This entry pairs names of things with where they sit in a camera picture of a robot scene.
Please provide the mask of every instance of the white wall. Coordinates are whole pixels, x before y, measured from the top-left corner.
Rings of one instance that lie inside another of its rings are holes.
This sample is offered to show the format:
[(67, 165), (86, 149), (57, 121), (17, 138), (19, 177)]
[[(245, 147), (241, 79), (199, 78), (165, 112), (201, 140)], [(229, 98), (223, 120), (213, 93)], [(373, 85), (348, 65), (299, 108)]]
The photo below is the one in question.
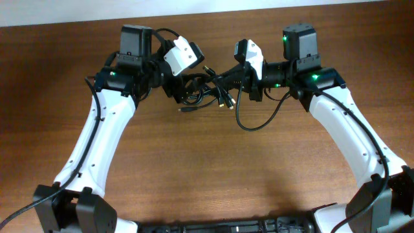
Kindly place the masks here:
[(0, 0), (0, 27), (379, 0)]

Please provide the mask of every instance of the wooden table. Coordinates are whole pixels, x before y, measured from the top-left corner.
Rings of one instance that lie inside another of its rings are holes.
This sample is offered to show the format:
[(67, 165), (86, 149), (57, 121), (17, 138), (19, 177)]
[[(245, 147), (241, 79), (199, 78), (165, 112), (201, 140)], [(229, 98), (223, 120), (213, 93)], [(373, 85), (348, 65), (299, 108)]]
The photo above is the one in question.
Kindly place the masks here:
[[(0, 217), (31, 202), (36, 186), (52, 184), (66, 163), (91, 104), (83, 77), (119, 49), (123, 24), (172, 28), (199, 45), (203, 65), (223, 72), (236, 64), (240, 39), (254, 40), (267, 61), (282, 61), (283, 27), (312, 23), (323, 65), (336, 68), (376, 132), (414, 166), (413, 12), (413, 3), (378, 2), (0, 28)], [(154, 90), (126, 127), (105, 195), (119, 217), (170, 223), (276, 216), (346, 203), (357, 191), (333, 140), (292, 98), (253, 133), (226, 108), (179, 107)], [(241, 120), (258, 126), (275, 107), (245, 95)], [(35, 211), (4, 232), (41, 232)]]

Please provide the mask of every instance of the black bracket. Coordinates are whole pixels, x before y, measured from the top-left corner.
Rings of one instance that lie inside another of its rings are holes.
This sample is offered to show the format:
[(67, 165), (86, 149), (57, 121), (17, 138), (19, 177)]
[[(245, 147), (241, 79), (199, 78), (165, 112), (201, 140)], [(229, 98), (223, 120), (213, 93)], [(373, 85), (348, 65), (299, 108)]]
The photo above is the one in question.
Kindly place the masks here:
[[(39, 185), (33, 200), (47, 197), (58, 190), (58, 185)], [(53, 199), (35, 207), (45, 233), (88, 232), (113, 233), (116, 228), (116, 211), (91, 188), (82, 192), (62, 191)]]
[[(402, 167), (403, 172), (390, 177), (387, 188), (365, 214), (349, 223), (353, 232), (412, 232), (414, 228), (414, 169)], [(381, 178), (373, 175), (346, 207), (346, 216), (363, 208), (381, 187)]]

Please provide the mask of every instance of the wood grain surface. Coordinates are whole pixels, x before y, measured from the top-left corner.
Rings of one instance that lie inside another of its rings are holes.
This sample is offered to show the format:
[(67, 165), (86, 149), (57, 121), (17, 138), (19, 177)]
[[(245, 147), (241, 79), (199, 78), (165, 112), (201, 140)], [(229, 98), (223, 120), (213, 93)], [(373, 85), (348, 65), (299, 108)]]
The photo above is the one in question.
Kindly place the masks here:
[[(223, 72), (237, 63), (240, 39), (255, 41), (267, 61), (283, 61), (283, 27), (312, 23), (323, 65), (336, 68), (376, 132), (414, 166), (413, 12), (412, 2), (392, 1), (0, 28), (0, 218), (31, 202), (38, 184), (52, 184), (69, 158), (91, 104), (83, 77), (119, 49), (123, 24), (172, 28), (199, 45), (203, 65)], [(276, 104), (244, 95), (241, 120), (258, 126)], [(297, 100), (252, 133), (226, 108), (179, 107), (154, 90), (126, 127), (105, 195), (119, 217), (276, 216), (346, 203), (357, 191), (332, 138)], [(41, 232), (35, 211), (4, 232)]]

